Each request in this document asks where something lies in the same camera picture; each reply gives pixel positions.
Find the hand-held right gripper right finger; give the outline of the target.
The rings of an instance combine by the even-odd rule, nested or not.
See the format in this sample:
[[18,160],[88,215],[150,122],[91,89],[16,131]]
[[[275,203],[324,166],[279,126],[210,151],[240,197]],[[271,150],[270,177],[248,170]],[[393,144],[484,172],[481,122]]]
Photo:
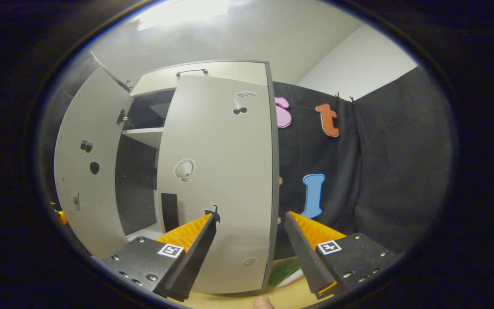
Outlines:
[[398,258],[364,233],[345,235],[291,211],[284,229],[310,292],[318,299],[365,285]]

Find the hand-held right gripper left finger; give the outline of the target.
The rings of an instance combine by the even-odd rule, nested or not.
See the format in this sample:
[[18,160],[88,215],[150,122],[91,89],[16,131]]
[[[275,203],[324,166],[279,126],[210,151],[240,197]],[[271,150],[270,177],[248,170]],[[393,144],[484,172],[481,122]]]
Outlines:
[[136,237],[101,264],[141,289],[183,302],[213,243],[217,223],[217,215],[208,213],[156,239]]

